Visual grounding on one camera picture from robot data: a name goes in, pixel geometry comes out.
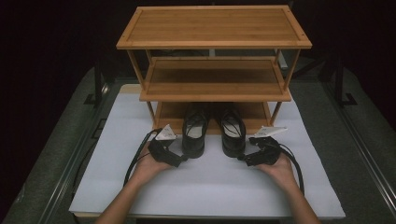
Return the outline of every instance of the top shelf panel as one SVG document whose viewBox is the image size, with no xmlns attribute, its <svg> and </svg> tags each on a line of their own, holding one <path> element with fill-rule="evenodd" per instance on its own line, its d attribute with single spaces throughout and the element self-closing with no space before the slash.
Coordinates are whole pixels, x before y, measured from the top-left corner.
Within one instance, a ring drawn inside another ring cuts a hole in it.
<svg viewBox="0 0 396 224">
<path fill-rule="evenodd" d="M 310 49 L 288 6 L 138 7 L 118 49 Z"/>
</svg>

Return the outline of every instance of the gray floor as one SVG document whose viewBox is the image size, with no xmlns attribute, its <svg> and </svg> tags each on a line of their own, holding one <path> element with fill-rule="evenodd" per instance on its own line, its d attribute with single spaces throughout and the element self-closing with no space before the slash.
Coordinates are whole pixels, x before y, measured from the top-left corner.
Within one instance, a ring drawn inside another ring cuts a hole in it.
<svg viewBox="0 0 396 224">
<path fill-rule="evenodd" d="M 297 69 L 309 62 L 301 58 Z M 319 67 L 293 79 L 290 91 L 346 212 L 346 218 L 323 220 L 323 223 L 396 223 L 378 187 L 378 178 L 370 172 L 373 164 L 366 162 L 367 153 L 361 149 L 367 149 L 374 158 L 377 166 L 374 170 L 379 170 L 391 186 L 396 186 L 396 132 L 353 74 L 345 70 L 344 90 L 352 94 L 358 105 L 340 109 L 332 98 L 332 82 L 319 82 L 318 71 Z M 90 148 L 94 148 L 120 86 L 131 82 L 135 80 L 120 78 L 108 84 L 103 102 L 93 108 L 84 105 L 87 96 L 94 93 L 93 71 L 87 73 L 30 173 L 21 197 L 3 223 L 76 223 L 68 207 L 89 162 Z"/>
</svg>

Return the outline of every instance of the white tabletop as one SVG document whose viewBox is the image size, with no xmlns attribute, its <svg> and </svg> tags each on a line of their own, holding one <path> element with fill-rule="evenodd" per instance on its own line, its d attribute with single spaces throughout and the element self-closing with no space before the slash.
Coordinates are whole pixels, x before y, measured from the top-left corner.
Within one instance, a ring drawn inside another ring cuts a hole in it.
<svg viewBox="0 0 396 224">
<path fill-rule="evenodd" d="M 147 104 L 138 99 L 138 94 L 124 91 L 117 96 L 70 206 L 69 210 L 76 216 L 102 213 L 121 190 L 131 160 L 152 128 Z M 270 103 L 270 108 L 274 107 L 275 103 Z M 294 153 L 304 175 L 305 197 L 318 217 L 344 217 L 294 101 L 282 104 L 275 126 L 288 128 L 273 137 Z M 181 136 L 170 148 L 181 153 Z M 247 153 L 255 150 L 258 148 L 247 143 Z M 221 136 L 207 135 L 204 155 L 156 176 L 139 193 L 130 214 L 266 219 L 290 217 L 290 210 L 283 193 L 269 176 L 225 156 Z"/>
</svg>

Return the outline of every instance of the forearm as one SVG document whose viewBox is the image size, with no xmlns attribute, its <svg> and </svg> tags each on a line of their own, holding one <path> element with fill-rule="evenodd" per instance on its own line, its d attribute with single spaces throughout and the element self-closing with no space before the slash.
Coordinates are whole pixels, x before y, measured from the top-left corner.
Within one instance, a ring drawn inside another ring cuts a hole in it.
<svg viewBox="0 0 396 224">
<path fill-rule="evenodd" d="M 311 205 L 309 205 L 297 185 L 289 187 L 286 190 L 286 195 L 296 224 L 320 223 Z"/>
<path fill-rule="evenodd" d="M 123 223 L 139 190 L 139 185 L 134 181 L 129 181 L 101 216 L 96 219 L 95 224 Z"/>
</svg>

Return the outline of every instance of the bottom shelf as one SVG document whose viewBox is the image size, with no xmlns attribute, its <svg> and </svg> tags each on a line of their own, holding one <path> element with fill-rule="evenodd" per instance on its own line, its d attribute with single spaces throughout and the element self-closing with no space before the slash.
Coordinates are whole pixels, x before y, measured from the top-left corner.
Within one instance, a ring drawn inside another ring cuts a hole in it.
<svg viewBox="0 0 396 224">
<path fill-rule="evenodd" d="M 189 103 L 159 102 L 155 113 L 153 129 L 170 124 L 175 134 L 182 134 L 183 120 Z M 267 103 L 235 102 L 235 107 L 241 114 L 247 128 L 247 134 L 256 133 L 262 126 L 270 124 L 271 114 Z M 214 118 L 209 121 L 208 134 L 221 134 L 219 125 Z"/>
</svg>

